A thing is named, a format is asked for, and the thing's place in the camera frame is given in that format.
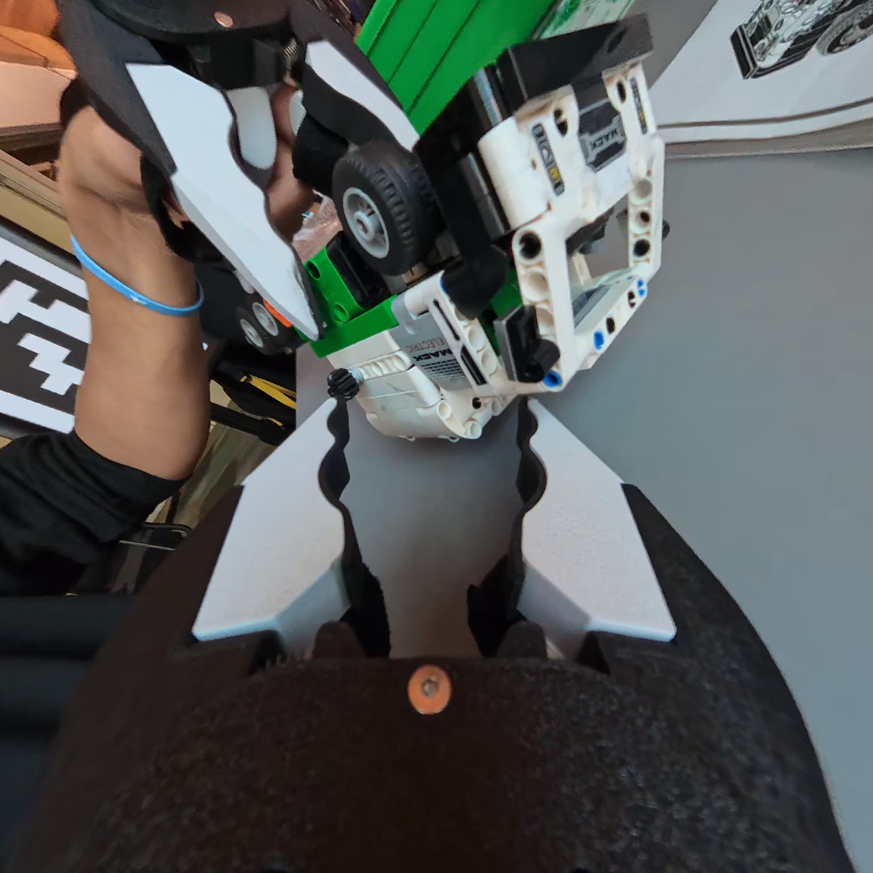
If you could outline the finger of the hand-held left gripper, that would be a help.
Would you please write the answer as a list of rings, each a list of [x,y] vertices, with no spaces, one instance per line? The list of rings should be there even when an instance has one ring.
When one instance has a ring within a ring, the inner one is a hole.
[[[306,114],[351,145],[378,140],[412,152],[419,133],[383,85],[327,40],[307,45],[302,77]]]
[[[170,65],[129,63],[127,72],[169,149],[171,185],[188,218],[256,291],[310,341],[321,317],[295,250],[271,225],[266,194],[232,150],[235,117],[224,93]]]

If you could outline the white green lego truck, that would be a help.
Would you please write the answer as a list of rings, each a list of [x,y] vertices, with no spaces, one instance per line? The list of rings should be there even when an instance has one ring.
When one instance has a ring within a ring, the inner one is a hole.
[[[309,2],[419,133],[412,152],[349,144],[306,114],[290,41],[295,168],[338,227],[301,256],[322,337],[241,280],[222,328],[263,355],[308,345],[328,392],[387,436],[480,437],[515,398],[591,368],[661,263],[664,144],[644,16],[553,31],[554,2]],[[365,9],[352,33],[354,7]]]

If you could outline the person's left forearm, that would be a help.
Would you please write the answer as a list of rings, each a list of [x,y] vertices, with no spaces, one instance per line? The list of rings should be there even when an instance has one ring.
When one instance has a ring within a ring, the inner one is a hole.
[[[210,429],[207,355],[190,263],[144,236],[116,251],[79,241],[93,339],[68,434],[1,453],[3,596],[62,595],[191,475]]]

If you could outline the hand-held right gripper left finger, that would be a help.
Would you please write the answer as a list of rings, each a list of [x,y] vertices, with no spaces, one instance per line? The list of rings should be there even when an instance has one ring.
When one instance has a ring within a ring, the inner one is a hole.
[[[364,654],[387,657],[381,584],[348,508],[346,403],[327,399],[244,484],[193,623],[200,642],[268,632],[293,658],[328,622],[350,624]]]

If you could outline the wooden furniture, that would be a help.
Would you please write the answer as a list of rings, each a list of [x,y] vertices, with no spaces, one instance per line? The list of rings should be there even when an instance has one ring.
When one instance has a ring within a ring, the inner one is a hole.
[[[60,98],[76,76],[60,37],[55,1],[1,3],[2,135],[41,132],[60,123]]]

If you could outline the blue wristband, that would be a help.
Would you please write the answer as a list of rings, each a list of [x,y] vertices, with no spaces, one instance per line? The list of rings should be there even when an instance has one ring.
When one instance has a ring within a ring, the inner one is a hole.
[[[102,266],[96,263],[91,256],[88,256],[85,251],[82,249],[78,239],[75,236],[71,236],[71,247],[73,250],[73,254],[78,260],[80,266],[90,273],[94,278],[99,279],[104,285],[116,291],[119,295],[121,295],[126,300],[137,304],[143,309],[147,311],[154,312],[156,314],[170,317],[170,318],[186,318],[193,314],[199,313],[202,308],[202,304],[204,301],[204,291],[199,284],[196,282],[196,290],[198,291],[198,297],[196,302],[190,306],[170,306],[164,303],[161,303],[157,300],[153,300],[146,295],[136,291],[135,289],[127,286],[123,282],[121,282],[118,278],[115,278],[112,274],[106,271]]]

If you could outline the black white printed tag board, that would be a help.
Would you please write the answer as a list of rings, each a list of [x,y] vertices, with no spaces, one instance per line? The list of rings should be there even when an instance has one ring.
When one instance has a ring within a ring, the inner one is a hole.
[[[79,270],[2,226],[2,438],[71,431],[91,338]]]

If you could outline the black yellow metal frame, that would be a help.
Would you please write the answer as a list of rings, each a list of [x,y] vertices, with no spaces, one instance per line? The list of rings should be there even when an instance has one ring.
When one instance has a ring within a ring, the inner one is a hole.
[[[221,341],[208,355],[211,385],[230,400],[229,406],[211,401],[211,421],[272,448],[281,445],[296,429],[294,354],[263,355],[252,346]]]

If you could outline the lego instruction booklet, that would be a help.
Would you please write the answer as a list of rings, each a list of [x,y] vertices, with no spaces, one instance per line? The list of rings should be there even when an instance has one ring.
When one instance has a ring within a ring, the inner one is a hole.
[[[649,94],[668,157],[871,148],[870,1],[666,6]]]

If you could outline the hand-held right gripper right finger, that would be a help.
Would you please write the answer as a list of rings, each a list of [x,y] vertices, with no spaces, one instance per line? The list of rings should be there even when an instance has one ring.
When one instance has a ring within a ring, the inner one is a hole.
[[[467,594],[477,648],[493,657],[529,622],[577,658],[590,633],[670,643],[677,633],[625,484],[539,401],[518,406],[521,507],[506,554]]]

